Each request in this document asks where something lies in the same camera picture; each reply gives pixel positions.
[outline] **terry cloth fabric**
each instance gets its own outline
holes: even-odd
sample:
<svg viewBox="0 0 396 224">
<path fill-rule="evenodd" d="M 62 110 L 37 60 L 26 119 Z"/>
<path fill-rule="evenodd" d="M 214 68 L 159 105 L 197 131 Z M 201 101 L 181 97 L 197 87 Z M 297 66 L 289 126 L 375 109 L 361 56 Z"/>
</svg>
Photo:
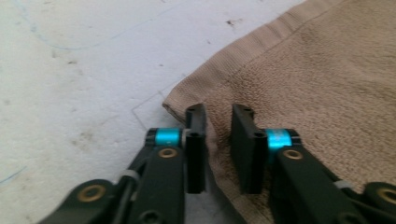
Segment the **terry cloth fabric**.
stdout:
<svg viewBox="0 0 396 224">
<path fill-rule="evenodd" d="M 241 195 L 230 158 L 232 104 L 260 128 L 295 129 L 357 191 L 396 184 L 396 1 L 307 0 L 218 52 L 163 106 L 177 119 L 207 108 L 209 164 L 247 223 L 271 223 L 268 185 Z"/>
</svg>

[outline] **brass screw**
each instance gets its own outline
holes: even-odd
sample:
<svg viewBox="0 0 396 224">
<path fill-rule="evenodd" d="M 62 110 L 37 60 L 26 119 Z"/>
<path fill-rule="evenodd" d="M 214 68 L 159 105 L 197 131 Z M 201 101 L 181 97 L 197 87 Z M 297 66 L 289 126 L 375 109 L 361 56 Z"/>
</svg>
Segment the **brass screw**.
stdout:
<svg viewBox="0 0 396 224">
<path fill-rule="evenodd" d="M 83 203 L 94 202 L 105 195 L 106 189 L 102 185 L 90 185 L 78 193 L 78 200 Z"/>
<path fill-rule="evenodd" d="M 382 188 L 377 191 L 378 195 L 388 203 L 396 204 L 396 190 Z"/>
<path fill-rule="evenodd" d="M 301 152 L 291 149 L 283 151 L 283 155 L 291 160 L 300 160 L 303 158 Z"/>
<path fill-rule="evenodd" d="M 168 159 L 177 156 L 177 151 L 172 148 L 164 148 L 158 153 L 160 157 Z"/>
</svg>

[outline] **blue band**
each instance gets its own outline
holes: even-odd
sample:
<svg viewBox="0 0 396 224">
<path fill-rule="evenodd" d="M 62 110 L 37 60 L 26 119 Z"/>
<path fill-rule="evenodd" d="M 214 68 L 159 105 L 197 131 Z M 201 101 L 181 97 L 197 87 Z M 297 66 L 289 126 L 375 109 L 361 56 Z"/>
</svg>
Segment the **blue band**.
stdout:
<svg viewBox="0 0 396 224">
<path fill-rule="evenodd" d="M 275 154 L 282 147 L 292 146 L 291 137 L 286 129 L 265 129 L 268 137 L 268 150 L 270 164 L 274 163 Z"/>
<path fill-rule="evenodd" d="M 179 143 L 180 143 L 180 129 L 163 128 L 157 130 L 157 134 L 155 135 L 156 146 L 178 147 Z"/>
</svg>

